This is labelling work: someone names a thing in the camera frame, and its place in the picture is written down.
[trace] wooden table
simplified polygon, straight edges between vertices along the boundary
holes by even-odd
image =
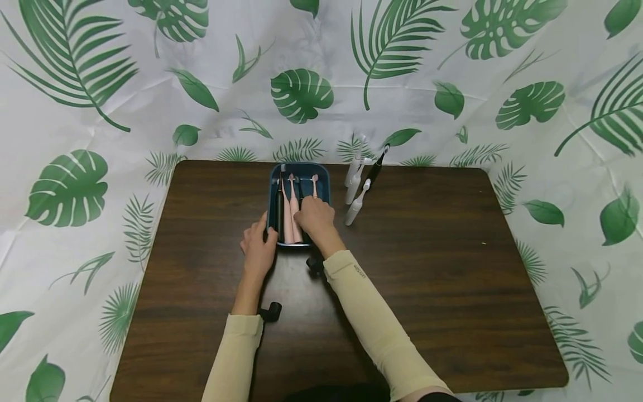
[[[112,401],[201,400],[241,276],[239,241],[266,209],[272,166],[177,166]],[[356,222],[346,227],[347,167],[327,167],[346,245],[454,392],[567,383],[483,171],[384,167]],[[280,251],[267,280],[263,306],[279,301],[284,309],[264,329],[253,401],[281,401],[322,383],[383,382],[332,291],[309,275],[306,256]]]

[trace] person's left hand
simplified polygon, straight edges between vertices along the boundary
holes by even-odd
[[[240,244],[243,254],[246,255],[244,274],[262,280],[273,265],[277,245],[277,232],[272,228],[268,228],[268,238],[264,242],[266,216],[267,212],[264,212],[259,222],[244,230]]]

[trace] person's right hand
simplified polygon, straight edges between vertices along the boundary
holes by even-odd
[[[337,251],[346,250],[333,224],[334,218],[335,210],[328,203],[311,196],[303,199],[302,209],[294,215],[295,221],[308,233],[325,259]]]

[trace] white fabric backdrop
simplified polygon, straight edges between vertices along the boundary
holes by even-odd
[[[179,160],[342,163],[353,133],[494,183],[570,383],[463,399],[640,397],[640,5],[1,0],[2,400],[109,399]]]

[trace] forearm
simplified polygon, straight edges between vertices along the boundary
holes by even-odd
[[[397,401],[423,388],[448,390],[417,352],[352,254],[338,251],[324,262],[324,266],[328,282],[337,293],[360,343],[386,378],[391,400]]]
[[[264,321],[257,315],[263,279],[244,277],[214,359],[202,402],[246,402]]]

